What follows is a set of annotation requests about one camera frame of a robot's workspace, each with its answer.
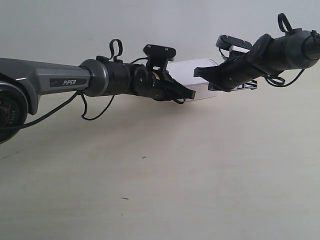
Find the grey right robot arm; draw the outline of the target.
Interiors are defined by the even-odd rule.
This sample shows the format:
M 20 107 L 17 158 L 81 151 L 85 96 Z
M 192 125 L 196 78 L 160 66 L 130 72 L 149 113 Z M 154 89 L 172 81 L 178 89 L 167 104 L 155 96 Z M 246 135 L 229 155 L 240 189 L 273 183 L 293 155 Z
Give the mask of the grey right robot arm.
M 265 33 L 244 54 L 217 66 L 196 67 L 194 77 L 223 92 L 259 77 L 277 77 L 284 71 L 305 70 L 320 60 L 320 34 L 296 28 L 292 33 L 273 38 Z

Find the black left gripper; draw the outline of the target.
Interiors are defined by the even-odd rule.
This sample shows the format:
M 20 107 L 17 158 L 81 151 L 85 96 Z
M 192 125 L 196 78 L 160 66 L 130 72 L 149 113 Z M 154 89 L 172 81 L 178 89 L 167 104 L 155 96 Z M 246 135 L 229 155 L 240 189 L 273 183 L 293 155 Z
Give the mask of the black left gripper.
M 158 70 L 147 70 L 149 81 L 146 97 L 156 101 L 173 101 L 182 105 L 186 99 L 194 99 L 196 91 L 176 81 L 166 70 L 164 73 Z

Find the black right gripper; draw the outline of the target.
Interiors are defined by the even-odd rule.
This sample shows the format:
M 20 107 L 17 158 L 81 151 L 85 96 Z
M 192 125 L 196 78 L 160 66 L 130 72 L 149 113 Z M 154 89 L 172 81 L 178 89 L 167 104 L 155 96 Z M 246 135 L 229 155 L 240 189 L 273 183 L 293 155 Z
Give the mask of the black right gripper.
M 194 77 L 216 78 L 218 76 L 218 85 L 212 82 L 208 84 L 209 91 L 230 92 L 232 89 L 255 80 L 263 75 L 263 72 L 253 66 L 247 56 L 241 56 L 232 60 L 225 61 L 217 66 L 196 67 L 193 71 Z

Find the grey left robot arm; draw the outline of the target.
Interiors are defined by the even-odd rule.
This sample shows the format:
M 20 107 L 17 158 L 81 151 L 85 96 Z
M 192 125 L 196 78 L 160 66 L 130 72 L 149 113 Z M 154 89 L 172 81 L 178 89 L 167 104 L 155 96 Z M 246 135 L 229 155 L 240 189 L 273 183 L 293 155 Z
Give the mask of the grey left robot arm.
M 160 65 L 124 63 L 98 56 L 80 65 L 23 59 L 0 60 L 0 141 L 5 143 L 27 128 L 28 115 L 38 111 L 44 95 L 71 92 L 74 96 L 132 95 L 158 102 L 183 104 L 195 91 L 176 81 Z

